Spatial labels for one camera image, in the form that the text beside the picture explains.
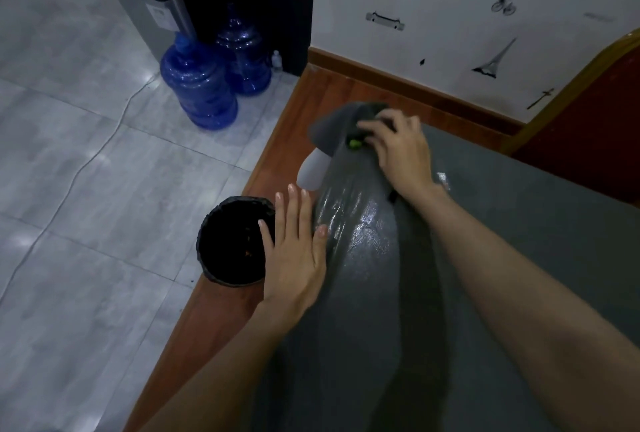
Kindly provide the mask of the person's right hand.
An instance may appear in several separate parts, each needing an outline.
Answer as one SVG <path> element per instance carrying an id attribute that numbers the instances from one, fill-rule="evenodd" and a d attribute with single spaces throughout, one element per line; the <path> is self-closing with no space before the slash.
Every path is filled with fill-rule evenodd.
<path id="1" fill-rule="evenodd" d="M 358 126 L 370 130 L 373 120 L 362 120 L 358 123 Z M 400 157 L 391 155 L 386 157 L 378 156 L 378 163 L 392 188 L 415 209 L 425 208 L 430 202 L 435 201 L 435 196 L 438 192 L 443 191 L 433 181 L 431 152 L 423 134 L 421 123 L 420 151 L 416 150 Z"/>

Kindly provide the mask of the person's left hand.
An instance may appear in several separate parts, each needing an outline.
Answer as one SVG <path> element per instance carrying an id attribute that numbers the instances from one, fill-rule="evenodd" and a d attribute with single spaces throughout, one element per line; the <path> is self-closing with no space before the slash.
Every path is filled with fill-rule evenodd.
<path id="1" fill-rule="evenodd" d="M 276 267 L 266 267 L 263 302 L 277 309 L 288 321 L 297 323 L 317 300 L 326 272 L 314 268 L 312 239 L 312 202 L 307 190 L 299 190 L 299 240 L 287 241 L 287 196 L 275 197 L 275 249 Z"/>

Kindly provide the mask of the black tool with green tip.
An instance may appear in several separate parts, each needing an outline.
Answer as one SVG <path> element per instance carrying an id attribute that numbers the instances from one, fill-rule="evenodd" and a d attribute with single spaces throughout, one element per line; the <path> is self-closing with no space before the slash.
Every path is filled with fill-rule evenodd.
<path id="1" fill-rule="evenodd" d="M 353 129 L 350 129 L 346 135 L 346 145 L 351 150 L 357 150 L 364 146 L 365 139 L 367 137 L 373 136 L 374 133 L 370 130 L 366 130 L 360 128 L 359 126 L 355 126 Z M 398 193 L 395 190 L 391 190 L 388 194 L 388 202 L 394 204 L 397 201 Z"/>

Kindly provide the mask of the person's left forearm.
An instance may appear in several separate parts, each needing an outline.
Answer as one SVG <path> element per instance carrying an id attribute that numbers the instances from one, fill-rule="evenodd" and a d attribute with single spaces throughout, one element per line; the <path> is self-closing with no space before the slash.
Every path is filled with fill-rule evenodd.
<path id="1" fill-rule="evenodd" d="M 308 293 L 263 300 L 140 432 L 231 432 L 276 347 L 315 300 Z"/>

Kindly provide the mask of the person's right forearm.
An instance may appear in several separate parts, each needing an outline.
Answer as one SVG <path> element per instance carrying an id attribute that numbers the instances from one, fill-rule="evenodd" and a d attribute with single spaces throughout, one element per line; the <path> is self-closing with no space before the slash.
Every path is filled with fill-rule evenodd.
<path id="1" fill-rule="evenodd" d="M 442 190 L 416 210 L 552 420 L 571 432 L 640 432 L 640 348 Z"/>

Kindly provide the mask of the black trash bin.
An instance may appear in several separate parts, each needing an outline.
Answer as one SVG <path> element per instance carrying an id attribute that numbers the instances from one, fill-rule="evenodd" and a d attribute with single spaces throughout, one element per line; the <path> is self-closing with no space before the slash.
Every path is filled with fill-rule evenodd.
<path id="1" fill-rule="evenodd" d="M 275 207 L 262 197 L 228 197 L 204 218 L 196 256 L 210 282 L 238 288 L 264 280 L 266 258 L 259 221 L 275 236 Z"/>

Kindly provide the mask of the large blue water jug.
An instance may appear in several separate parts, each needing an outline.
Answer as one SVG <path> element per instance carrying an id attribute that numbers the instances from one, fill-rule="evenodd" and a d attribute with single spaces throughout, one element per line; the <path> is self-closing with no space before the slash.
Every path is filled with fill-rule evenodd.
<path id="1" fill-rule="evenodd" d="M 226 80 L 225 63 L 212 47 L 178 31 L 159 68 L 194 125 L 216 131 L 236 120 L 238 102 Z"/>
<path id="2" fill-rule="evenodd" d="M 226 66 L 226 80 L 241 96 L 257 96 L 271 81 L 271 68 L 263 38 L 233 3 L 227 4 L 227 18 L 217 33 L 215 46 Z"/>

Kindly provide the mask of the black bench wall sticker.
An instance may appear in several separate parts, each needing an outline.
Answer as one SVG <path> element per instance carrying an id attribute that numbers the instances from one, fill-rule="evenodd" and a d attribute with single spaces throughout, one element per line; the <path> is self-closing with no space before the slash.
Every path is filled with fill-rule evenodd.
<path id="1" fill-rule="evenodd" d="M 400 19 L 394 19 L 378 14 L 377 12 L 368 12 L 365 15 L 365 19 L 372 23 L 376 23 L 382 26 L 386 26 L 393 30 L 404 31 L 405 24 Z"/>

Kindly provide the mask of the black tower wall sticker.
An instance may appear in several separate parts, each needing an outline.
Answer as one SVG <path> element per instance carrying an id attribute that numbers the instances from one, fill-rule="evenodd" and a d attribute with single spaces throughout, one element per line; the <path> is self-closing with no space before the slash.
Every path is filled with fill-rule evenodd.
<path id="1" fill-rule="evenodd" d="M 516 41 L 517 37 L 512 38 L 512 40 L 500 52 L 498 52 L 498 54 L 493 56 L 488 62 L 473 68 L 472 72 L 496 79 L 500 62 Z"/>

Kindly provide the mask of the black sword wall sticker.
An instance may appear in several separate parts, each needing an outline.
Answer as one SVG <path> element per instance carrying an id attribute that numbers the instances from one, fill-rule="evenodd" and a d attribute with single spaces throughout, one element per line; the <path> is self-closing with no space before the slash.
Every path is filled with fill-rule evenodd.
<path id="1" fill-rule="evenodd" d="M 549 88 L 548 90 L 544 90 L 537 99 L 535 99 L 529 106 L 526 107 L 525 110 L 530 110 L 533 106 L 536 106 L 537 104 L 539 104 L 540 101 L 543 100 L 544 98 L 552 96 L 554 91 L 555 91 L 555 88 Z"/>

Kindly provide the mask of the red chair with gold frame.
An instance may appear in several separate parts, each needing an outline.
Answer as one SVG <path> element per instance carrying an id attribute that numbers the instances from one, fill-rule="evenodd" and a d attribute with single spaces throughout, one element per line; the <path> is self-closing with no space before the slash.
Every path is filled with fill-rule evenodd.
<path id="1" fill-rule="evenodd" d="M 640 28 L 597 54 L 500 153 L 640 208 Z"/>

